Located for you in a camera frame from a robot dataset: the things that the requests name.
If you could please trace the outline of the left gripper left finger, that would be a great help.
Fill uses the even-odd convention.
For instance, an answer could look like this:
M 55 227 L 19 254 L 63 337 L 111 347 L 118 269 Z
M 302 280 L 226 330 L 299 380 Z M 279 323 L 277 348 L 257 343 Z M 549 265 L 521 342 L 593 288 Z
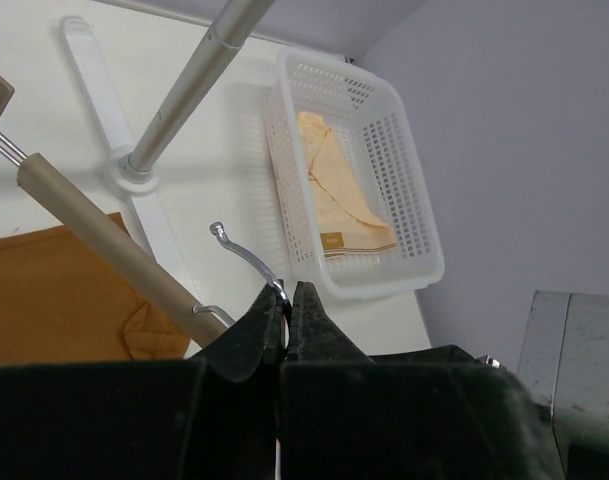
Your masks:
M 187 360 L 0 368 L 0 479 L 271 479 L 284 301 Z

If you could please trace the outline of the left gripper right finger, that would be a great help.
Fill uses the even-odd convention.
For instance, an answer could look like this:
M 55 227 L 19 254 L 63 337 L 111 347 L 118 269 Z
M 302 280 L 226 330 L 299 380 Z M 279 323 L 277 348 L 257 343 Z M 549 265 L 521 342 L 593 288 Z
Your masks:
M 285 479 L 560 479 L 527 391 L 449 345 L 371 357 L 326 314 L 313 284 L 293 298 L 279 374 Z

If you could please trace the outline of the beige clip hanger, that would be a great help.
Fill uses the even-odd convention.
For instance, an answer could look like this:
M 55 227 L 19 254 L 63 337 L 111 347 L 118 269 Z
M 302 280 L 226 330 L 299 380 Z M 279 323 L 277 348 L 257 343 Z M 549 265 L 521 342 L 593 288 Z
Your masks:
M 0 117 L 15 93 L 0 75 Z M 194 295 L 151 258 L 41 154 L 26 155 L 0 132 L 0 154 L 17 168 L 17 185 L 68 227 L 138 292 L 205 347 L 224 332 L 222 309 Z

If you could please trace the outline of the brown cotton underwear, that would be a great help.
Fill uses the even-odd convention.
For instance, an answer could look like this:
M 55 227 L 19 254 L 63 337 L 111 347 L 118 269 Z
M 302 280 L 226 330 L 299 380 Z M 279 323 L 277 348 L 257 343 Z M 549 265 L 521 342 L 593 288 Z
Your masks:
M 189 342 L 66 227 L 0 239 L 0 367 L 181 359 Z

